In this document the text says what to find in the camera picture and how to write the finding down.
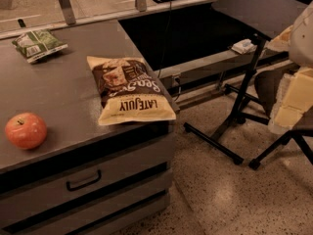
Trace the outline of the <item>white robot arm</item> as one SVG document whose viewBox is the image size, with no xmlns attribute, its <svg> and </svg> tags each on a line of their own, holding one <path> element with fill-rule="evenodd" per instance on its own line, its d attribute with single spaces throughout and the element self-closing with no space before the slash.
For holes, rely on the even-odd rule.
<svg viewBox="0 0 313 235">
<path fill-rule="evenodd" d="M 293 23 L 289 57 L 300 66 L 313 67 L 313 1 Z"/>
</svg>

